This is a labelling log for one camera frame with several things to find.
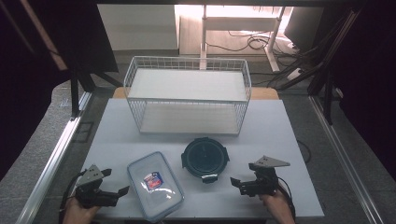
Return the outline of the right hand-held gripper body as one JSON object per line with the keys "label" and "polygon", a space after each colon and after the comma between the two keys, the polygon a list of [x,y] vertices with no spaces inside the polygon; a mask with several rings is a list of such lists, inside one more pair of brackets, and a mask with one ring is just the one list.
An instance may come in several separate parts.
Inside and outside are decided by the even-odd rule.
{"label": "right hand-held gripper body", "polygon": [[244,189],[240,189],[242,195],[253,197],[255,195],[274,195],[278,187],[278,176],[276,167],[290,166],[287,161],[281,161],[268,156],[262,156],[255,162],[259,166],[254,172],[256,179],[253,181],[242,182]]}

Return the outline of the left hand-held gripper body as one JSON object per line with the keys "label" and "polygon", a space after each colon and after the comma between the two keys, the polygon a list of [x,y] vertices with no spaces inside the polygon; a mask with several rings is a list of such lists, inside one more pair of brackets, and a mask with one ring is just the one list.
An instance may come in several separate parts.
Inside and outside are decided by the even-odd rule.
{"label": "left hand-held gripper body", "polygon": [[75,197],[84,208],[94,206],[115,206],[117,192],[102,191],[103,175],[95,164],[89,167],[76,184]]}

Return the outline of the clear rectangular food container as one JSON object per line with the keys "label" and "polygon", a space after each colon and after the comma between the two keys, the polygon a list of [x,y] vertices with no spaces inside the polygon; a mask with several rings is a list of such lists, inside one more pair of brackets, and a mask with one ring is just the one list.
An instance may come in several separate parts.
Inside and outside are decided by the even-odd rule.
{"label": "clear rectangular food container", "polygon": [[127,172],[145,220],[158,222],[183,204],[184,192],[161,152],[131,162]]}

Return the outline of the dark round food container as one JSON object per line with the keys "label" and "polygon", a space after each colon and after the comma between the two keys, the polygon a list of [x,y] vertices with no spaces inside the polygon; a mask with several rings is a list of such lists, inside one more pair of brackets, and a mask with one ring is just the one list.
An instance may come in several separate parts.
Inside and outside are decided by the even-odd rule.
{"label": "dark round food container", "polygon": [[182,167],[203,183],[214,183],[230,161],[227,148],[219,141],[202,137],[190,142],[181,154]]}

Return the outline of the white wire shelf rack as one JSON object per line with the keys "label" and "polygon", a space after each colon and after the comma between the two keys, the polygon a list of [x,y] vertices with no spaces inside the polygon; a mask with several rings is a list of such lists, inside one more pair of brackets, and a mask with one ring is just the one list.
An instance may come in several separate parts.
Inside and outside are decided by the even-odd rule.
{"label": "white wire shelf rack", "polygon": [[242,59],[134,56],[123,88],[141,133],[238,135],[251,79]]}

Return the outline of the person's left hand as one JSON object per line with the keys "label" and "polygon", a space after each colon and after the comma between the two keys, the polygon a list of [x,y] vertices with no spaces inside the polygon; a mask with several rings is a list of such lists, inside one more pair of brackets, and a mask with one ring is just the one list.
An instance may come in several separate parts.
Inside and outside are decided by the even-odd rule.
{"label": "person's left hand", "polygon": [[75,198],[69,198],[65,205],[62,224],[91,224],[100,206],[84,208]]}

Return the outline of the person's right hand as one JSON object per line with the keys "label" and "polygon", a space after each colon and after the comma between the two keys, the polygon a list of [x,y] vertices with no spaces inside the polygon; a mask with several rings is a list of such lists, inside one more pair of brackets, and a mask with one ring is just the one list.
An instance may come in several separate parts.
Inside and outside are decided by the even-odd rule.
{"label": "person's right hand", "polygon": [[277,190],[274,195],[260,195],[259,198],[277,224],[295,224],[286,197],[281,191]]}

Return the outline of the wooden board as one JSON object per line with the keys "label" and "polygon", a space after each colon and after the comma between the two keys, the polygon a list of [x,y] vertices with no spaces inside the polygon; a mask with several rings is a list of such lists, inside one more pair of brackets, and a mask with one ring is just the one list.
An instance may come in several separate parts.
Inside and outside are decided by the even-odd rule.
{"label": "wooden board", "polygon": [[[124,99],[124,88],[116,88],[113,94],[116,99]],[[251,100],[278,100],[279,96],[276,90],[272,88],[253,87],[251,89]]]}

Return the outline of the black metal stand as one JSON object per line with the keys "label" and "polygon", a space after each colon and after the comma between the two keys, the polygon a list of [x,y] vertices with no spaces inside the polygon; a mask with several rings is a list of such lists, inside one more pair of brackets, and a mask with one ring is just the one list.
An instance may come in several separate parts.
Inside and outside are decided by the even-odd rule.
{"label": "black metal stand", "polygon": [[84,69],[79,65],[76,65],[69,69],[71,74],[70,84],[71,84],[71,120],[76,119],[81,109],[79,107],[79,92],[78,86],[81,86],[82,89],[87,93],[92,93],[96,89],[96,85],[92,79],[92,75],[96,75],[107,83],[113,85],[114,87],[120,87],[121,82],[116,80],[114,77],[108,75],[105,71],[101,71],[96,68]]}
{"label": "black metal stand", "polygon": [[318,65],[302,73],[297,78],[282,84],[277,88],[278,91],[286,90],[303,80],[312,77],[312,81],[308,85],[307,93],[309,96],[318,95],[321,90],[324,90],[324,100],[322,115],[328,124],[332,125],[332,88],[333,75],[330,71],[332,60],[339,48],[341,47],[347,33],[353,26],[353,23],[360,15],[359,9],[352,7],[348,8],[340,21],[334,25],[335,37],[331,37],[331,44],[328,47],[325,56]]}

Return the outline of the white power strip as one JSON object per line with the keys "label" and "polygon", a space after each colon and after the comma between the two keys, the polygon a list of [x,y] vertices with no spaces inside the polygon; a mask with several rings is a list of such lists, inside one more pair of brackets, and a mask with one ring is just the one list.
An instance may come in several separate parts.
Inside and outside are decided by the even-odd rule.
{"label": "white power strip", "polygon": [[303,72],[304,70],[302,68],[296,68],[287,76],[287,80],[293,80],[297,78],[299,75],[301,75]]}

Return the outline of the white cabinet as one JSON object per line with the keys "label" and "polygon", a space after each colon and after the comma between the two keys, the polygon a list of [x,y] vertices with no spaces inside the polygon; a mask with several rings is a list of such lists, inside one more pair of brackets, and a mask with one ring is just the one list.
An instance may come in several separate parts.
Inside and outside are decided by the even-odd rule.
{"label": "white cabinet", "polygon": [[98,5],[113,50],[178,49],[174,5]]}

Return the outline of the aluminium rail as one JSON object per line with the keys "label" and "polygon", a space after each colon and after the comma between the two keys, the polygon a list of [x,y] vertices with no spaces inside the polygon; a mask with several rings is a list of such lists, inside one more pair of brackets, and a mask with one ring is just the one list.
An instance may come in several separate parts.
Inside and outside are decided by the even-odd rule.
{"label": "aluminium rail", "polygon": [[320,104],[320,101],[314,96],[309,96],[308,99],[318,116],[319,122],[332,145],[334,153],[337,156],[346,174],[346,178],[348,179],[355,195],[357,196],[357,199],[368,221],[370,224],[385,224],[384,219],[381,217],[377,206],[371,194],[369,193],[369,190],[363,184],[361,177],[352,164],[351,159],[347,155],[344,145],[341,143],[337,132],[335,131],[334,127],[325,119],[323,115],[324,108]]}
{"label": "aluminium rail", "polygon": [[44,167],[40,177],[38,178],[35,187],[30,194],[26,204],[21,210],[21,213],[15,224],[32,224],[35,216],[44,201],[45,195],[50,188],[50,184],[62,162],[64,154],[70,145],[71,139],[81,122],[81,117],[86,110],[88,102],[91,100],[92,94],[90,92],[83,92],[78,99],[78,112],[65,125],[61,137],[59,138],[55,148],[53,149],[49,160]]}

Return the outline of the white desk frame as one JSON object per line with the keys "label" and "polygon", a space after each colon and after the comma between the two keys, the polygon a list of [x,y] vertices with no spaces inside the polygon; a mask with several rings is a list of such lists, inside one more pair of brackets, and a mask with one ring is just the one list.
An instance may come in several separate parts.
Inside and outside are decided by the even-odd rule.
{"label": "white desk frame", "polygon": [[274,54],[274,44],[285,7],[281,7],[278,15],[273,18],[254,18],[254,17],[208,17],[206,15],[206,5],[203,9],[202,17],[202,39],[200,46],[200,57],[205,58],[206,53],[206,32],[207,31],[258,31],[270,32],[268,44],[264,47],[268,62],[274,73],[280,71]]}

